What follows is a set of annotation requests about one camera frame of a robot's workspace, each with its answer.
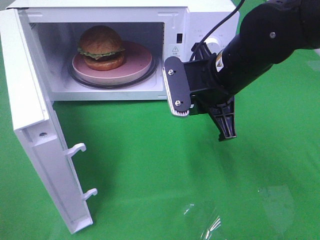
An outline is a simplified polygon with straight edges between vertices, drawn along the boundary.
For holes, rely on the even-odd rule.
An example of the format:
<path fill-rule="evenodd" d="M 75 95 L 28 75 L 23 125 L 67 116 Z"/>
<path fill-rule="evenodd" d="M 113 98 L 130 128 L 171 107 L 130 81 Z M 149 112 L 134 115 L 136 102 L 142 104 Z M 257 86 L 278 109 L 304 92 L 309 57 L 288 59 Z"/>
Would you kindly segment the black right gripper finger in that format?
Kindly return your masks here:
<path fill-rule="evenodd" d="M 227 102 L 208 108 L 208 114 L 218 128 L 220 142 L 237 137 L 235 125 L 235 96 Z"/>
<path fill-rule="evenodd" d="M 189 61 L 208 61 L 217 58 L 216 53 L 212 53 L 205 42 L 196 42 L 191 48 L 192 54 Z"/>

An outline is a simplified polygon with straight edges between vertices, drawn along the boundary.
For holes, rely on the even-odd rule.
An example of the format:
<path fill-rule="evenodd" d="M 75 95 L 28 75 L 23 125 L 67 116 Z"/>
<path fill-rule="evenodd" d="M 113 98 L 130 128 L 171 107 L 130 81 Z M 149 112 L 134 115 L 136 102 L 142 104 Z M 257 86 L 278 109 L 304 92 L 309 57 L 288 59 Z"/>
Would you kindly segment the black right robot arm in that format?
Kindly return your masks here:
<path fill-rule="evenodd" d="M 223 50 L 185 64 L 196 113 L 210 115 L 220 141 L 234 138 L 235 95 L 295 50 L 319 46 L 319 1 L 269 0 L 258 5 Z"/>

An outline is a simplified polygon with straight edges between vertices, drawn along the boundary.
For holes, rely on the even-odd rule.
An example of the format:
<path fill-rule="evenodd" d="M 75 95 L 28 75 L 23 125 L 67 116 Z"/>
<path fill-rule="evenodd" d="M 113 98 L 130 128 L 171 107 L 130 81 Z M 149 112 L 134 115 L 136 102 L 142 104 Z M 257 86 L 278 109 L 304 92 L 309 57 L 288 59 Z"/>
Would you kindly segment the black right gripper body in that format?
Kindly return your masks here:
<path fill-rule="evenodd" d="M 189 63 L 191 115 L 231 115 L 235 113 L 235 98 L 230 96 L 218 78 L 214 53 L 202 60 Z"/>

